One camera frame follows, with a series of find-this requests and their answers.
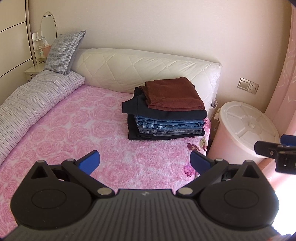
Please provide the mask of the maroon knitted cardigan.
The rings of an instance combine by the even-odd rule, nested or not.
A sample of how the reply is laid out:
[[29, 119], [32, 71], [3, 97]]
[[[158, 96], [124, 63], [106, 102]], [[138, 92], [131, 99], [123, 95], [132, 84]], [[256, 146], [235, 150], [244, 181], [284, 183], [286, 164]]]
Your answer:
[[149, 108], [164, 111], [205, 110], [195, 86], [185, 77], [147, 81], [140, 86]]

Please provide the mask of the pink curtain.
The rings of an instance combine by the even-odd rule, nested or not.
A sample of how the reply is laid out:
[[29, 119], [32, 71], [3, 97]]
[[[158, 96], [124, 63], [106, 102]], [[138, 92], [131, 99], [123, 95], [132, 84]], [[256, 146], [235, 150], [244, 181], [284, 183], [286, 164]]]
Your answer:
[[295, 134], [295, 29], [290, 31], [284, 66], [265, 115], [280, 136]]

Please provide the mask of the white lidded plastic bucket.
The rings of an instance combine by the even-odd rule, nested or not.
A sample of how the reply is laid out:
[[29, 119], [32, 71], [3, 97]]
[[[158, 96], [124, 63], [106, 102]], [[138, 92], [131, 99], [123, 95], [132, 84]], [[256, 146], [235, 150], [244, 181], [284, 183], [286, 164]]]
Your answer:
[[218, 129], [207, 157], [224, 159], [230, 164], [242, 164], [245, 160], [260, 163], [264, 156], [257, 155], [257, 141], [279, 143], [278, 130], [261, 111], [249, 104], [231, 101], [217, 110]]

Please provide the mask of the pink rose bed blanket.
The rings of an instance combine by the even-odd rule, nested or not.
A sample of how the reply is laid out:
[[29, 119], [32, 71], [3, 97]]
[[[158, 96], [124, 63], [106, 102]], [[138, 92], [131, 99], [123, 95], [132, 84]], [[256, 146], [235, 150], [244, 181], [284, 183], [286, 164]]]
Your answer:
[[113, 190], [177, 190], [195, 178], [190, 153], [206, 152], [210, 121], [205, 121], [202, 137], [130, 141], [121, 104], [131, 98], [83, 85], [28, 130], [1, 164], [1, 236], [16, 227], [10, 200], [37, 160], [60, 164], [97, 150], [100, 165], [92, 177]]

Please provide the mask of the folded blue jeans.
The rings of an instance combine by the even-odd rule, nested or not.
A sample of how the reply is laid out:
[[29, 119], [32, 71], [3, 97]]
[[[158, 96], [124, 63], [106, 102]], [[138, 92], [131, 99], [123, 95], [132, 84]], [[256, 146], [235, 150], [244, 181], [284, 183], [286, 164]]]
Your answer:
[[134, 117], [139, 133], [153, 136], [176, 136], [201, 134], [204, 120], [156, 120], [136, 115]]

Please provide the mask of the striped lilac rolled duvet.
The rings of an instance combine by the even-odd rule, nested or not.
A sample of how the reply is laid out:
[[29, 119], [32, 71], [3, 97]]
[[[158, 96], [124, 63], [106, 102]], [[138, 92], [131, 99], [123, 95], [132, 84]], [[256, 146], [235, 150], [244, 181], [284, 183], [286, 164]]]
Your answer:
[[1, 163], [27, 131], [56, 104], [85, 82], [85, 77], [45, 70], [18, 87], [1, 104]]

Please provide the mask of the cream quilted headboard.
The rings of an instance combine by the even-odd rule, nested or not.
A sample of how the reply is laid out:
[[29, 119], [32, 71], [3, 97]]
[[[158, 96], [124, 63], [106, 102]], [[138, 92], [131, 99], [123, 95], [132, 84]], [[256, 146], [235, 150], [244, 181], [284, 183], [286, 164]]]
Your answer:
[[221, 65], [201, 59], [130, 49], [80, 49], [71, 69], [85, 84], [133, 93], [147, 81], [186, 77], [196, 87], [210, 111], [221, 74]]

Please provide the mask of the white bedside table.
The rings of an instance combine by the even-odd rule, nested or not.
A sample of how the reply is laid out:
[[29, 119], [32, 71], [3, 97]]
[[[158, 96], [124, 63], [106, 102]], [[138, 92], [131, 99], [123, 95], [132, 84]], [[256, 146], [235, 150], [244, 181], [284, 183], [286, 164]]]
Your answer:
[[45, 63], [37, 64], [24, 71], [27, 81], [31, 81], [36, 75], [44, 70]]

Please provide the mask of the grey checked pillow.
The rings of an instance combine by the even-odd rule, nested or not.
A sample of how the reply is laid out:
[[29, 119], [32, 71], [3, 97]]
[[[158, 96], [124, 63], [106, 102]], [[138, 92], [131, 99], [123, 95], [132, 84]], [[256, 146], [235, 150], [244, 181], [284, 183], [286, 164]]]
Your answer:
[[49, 51], [44, 70], [68, 75], [86, 31], [59, 35]]

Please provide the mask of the white wardrobe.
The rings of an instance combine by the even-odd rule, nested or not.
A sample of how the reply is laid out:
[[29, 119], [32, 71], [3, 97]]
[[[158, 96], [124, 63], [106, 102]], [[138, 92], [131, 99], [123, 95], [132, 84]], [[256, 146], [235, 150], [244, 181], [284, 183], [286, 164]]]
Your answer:
[[26, 11], [26, 1], [1, 1], [1, 76], [34, 64]]

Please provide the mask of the oval vanity mirror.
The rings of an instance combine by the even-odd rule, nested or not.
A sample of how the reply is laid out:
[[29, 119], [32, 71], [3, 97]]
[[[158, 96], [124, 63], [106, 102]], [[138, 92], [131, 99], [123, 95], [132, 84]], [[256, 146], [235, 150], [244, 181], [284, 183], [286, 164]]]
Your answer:
[[52, 45], [57, 37], [57, 27], [54, 16], [49, 11], [45, 12], [41, 20], [41, 35], [44, 42]]

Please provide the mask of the beige switch and socket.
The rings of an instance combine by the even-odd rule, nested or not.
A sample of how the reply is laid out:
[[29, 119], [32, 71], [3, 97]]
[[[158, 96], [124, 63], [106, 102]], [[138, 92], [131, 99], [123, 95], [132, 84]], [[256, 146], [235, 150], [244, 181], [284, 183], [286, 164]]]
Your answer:
[[259, 84], [241, 77], [238, 82], [237, 88], [255, 95], [259, 88]]

